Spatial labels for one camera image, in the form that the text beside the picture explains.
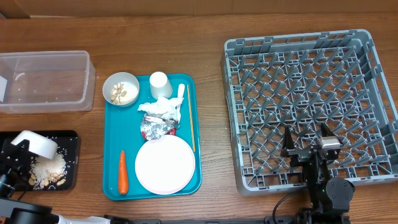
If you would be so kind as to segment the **foil wrapper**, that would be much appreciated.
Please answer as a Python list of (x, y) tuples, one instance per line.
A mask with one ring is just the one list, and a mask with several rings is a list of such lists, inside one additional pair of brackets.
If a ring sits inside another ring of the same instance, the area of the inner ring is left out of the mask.
[(161, 117), (145, 114), (141, 121), (141, 134), (145, 140), (160, 139), (166, 134), (176, 135), (180, 127), (178, 121), (174, 119), (163, 119)]

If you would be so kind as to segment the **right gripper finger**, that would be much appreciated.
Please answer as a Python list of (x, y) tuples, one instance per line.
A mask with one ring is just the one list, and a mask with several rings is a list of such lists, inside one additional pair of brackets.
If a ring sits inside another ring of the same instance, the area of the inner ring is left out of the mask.
[(295, 149), (295, 144), (294, 144), (294, 141), (292, 139), (292, 135), (290, 133), (290, 128), (288, 126), (285, 127), (282, 149), (283, 150), (293, 150), (293, 149)]
[(321, 129), (322, 137), (324, 137), (324, 138), (325, 137), (334, 137), (339, 141), (340, 146), (343, 145), (343, 142), (339, 139), (339, 137), (337, 135), (335, 135), (325, 123), (320, 123), (320, 129)]

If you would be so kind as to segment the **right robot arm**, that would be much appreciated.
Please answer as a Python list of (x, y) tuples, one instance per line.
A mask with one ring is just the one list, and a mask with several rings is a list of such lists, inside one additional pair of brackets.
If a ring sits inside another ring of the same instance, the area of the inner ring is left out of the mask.
[(289, 127), (285, 127), (280, 155), (290, 159), (290, 166), (301, 167), (305, 186), (288, 194), (277, 203), (272, 212), (272, 219), (278, 206), (287, 198), (304, 190), (310, 196), (310, 208), (301, 208), (294, 217), (284, 218), (285, 223), (349, 223), (349, 204), (353, 199), (354, 185), (341, 177), (332, 177), (328, 162), (338, 158), (342, 142), (325, 123), (320, 125), (321, 137), (314, 145), (296, 149)]

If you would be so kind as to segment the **grey bowl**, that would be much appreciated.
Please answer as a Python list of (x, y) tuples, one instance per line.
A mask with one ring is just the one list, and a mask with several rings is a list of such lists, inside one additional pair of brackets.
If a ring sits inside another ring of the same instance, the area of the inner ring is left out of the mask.
[(112, 74), (103, 84), (103, 97), (111, 105), (130, 106), (139, 96), (139, 81), (128, 72)]

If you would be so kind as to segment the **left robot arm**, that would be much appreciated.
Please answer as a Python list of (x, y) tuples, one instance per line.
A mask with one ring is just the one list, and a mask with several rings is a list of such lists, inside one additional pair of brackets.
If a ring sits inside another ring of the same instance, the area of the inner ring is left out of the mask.
[(29, 189), (27, 182), (27, 165), (24, 162), (30, 153), (31, 143), (23, 139), (19, 143), (10, 143), (7, 151), (1, 154), (1, 217), (6, 223), (14, 224), (110, 224), (103, 217), (88, 217), (85, 219), (68, 219), (53, 214), (52, 208), (44, 205), (25, 203), (13, 200), (16, 185), (22, 184)]

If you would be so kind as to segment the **white bowl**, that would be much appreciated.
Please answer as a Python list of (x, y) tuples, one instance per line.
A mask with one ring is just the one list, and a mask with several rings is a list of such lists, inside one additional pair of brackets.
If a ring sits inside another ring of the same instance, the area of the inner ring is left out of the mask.
[(24, 140), (27, 140), (29, 142), (29, 152), (33, 152), (34, 154), (45, 157), (47, 159), (55, 158), (58, 144), (53, 140), (32, 131), (25, 130), (18, 134), (17, 137), (11, 141), (11, 144), (13, 146), (17, 146)]

